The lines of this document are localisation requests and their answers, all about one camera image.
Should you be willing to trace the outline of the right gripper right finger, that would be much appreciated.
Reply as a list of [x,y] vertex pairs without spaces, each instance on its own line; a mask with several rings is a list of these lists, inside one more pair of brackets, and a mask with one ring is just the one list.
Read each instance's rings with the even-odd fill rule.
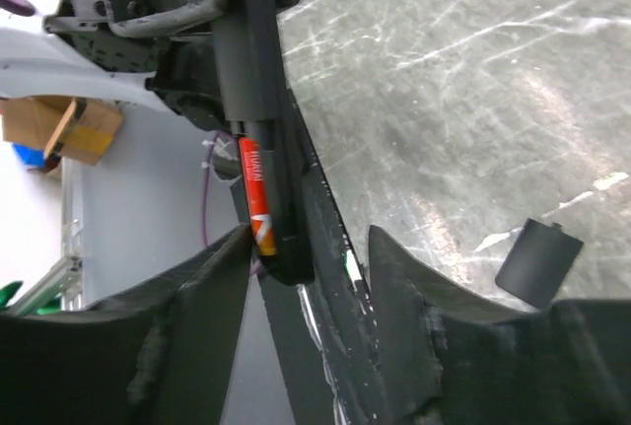
[[571,299],[525,313],[369,231],[388,424],[626,424],[630,305]]

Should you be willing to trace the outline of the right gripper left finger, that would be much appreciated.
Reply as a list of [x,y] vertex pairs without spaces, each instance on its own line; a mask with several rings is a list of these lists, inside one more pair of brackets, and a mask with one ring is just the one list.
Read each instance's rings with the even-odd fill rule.
[[249,229],[81,311],[1,317],[5,424],[217,424],[245,310]]

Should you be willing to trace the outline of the black remote control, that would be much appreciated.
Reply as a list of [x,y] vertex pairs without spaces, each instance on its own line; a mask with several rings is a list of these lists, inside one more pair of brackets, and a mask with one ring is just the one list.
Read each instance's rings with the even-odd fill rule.
[[275,0],[229,0],[212,39],[225,117],[238,148],[241,137],[253,139],[261,157],[278,252],[263,256],[257,248],[258,256],[277,281],[297,285],[315,274],[276,14]]

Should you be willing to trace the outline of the red green battery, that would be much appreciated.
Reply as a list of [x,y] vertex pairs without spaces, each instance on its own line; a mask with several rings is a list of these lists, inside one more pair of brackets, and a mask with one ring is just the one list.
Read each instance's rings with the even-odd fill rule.
[[245,179],[245,196],[254,240],[263,256],[278,252],[273,236],[272,218],[265,192],[261,157],[257,143],[250,138],[239,139],[239,149]]

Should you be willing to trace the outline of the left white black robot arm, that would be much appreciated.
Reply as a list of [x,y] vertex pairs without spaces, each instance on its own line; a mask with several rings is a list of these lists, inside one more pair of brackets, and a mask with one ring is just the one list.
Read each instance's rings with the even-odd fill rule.
[[195,126],[258,140],[289,105],[277,16],[299,0],[60,0],[45,29]]

